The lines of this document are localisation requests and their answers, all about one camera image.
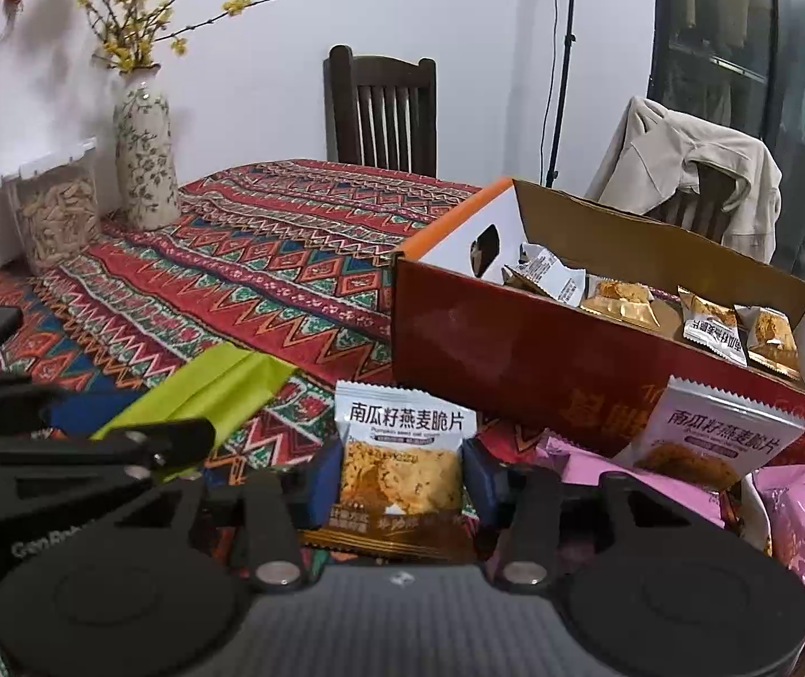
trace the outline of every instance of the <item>beige jacket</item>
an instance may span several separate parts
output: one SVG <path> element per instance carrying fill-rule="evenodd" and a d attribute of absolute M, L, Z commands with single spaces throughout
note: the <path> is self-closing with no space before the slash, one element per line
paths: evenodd
<path fill-rule="evenodd" d="M 735 192 L 722 205 L 732 214 L 722 244 L 769 262 L 776 250 L 782 173 L 763 142 L 738 130 L 636 96 L 585 197 L 646 214 L 676 190 L 699 193 L 697 163 L 736 179 Z"/>

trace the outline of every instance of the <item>ceramic vase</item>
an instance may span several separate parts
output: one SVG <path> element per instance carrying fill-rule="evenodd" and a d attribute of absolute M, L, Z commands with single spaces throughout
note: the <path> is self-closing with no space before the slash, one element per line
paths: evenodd
<path fill-rule="evenodd" d="M 168 99 L 156 83 L 160 67 L 124 76 L 124 98 L 115 108 L 117 180 L 130 227 L 159 229 L 180 217 Z"/>

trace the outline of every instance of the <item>patterned red tablecloth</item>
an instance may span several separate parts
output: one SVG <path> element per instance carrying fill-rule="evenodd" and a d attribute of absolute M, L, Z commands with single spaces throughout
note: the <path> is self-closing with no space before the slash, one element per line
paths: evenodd
<path fill-rule="evenodd" d="M 0 366 L 75 390 L 153 386 L 230 339 L 297 364 L 282 391 L 207 461 L 210 483 L 306 459 L 334 429 L 337 379 L 392 382 L 389 253 L 476 191 L 422 175 L 290 160 L 183 188 L 178 223 L 115 219 L 41 277 L 0 269 L 0 304 L 25 321 Z M 483 421 L 488 447 L 523 458 L 538 434 Z"/>

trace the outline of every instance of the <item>open gift box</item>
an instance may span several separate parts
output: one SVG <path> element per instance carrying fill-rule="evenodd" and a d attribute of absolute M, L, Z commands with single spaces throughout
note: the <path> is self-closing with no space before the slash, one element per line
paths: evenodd
<path fill-rule="evenodd" d="M 615 456 L 644 429 L 670 375 L 805 418 L 805 391 L 681 337 L 681 314 L 654 300 L 662 333 L 503 286 L 523 241 L 569 267 L 788 315 L 805 382 L 805 282 L 687 232 L 504 179 L 406 240 L 395 258 L 393 374 L 475 410 Z M 476 277 L 473 258 L 484 265 Z M 773 463 L 805 463 L 805 434 Z"/>

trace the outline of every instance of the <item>chair backrest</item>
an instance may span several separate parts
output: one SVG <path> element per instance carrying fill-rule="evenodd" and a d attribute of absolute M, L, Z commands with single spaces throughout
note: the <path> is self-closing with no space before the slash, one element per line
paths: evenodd
<path fill-rule="evenodd" d="M 437 175 L 437 67 L 334 46 L 330 92 L 338 160 Z"/>
<path fill-rule="evenodd" d="M 735 178 L 703 163 L 698 163 L 697 174 L 699 195 L 675 191 L 647 215 L 721 243 L 731 220 L 722 205 L 735 192 Z"/>

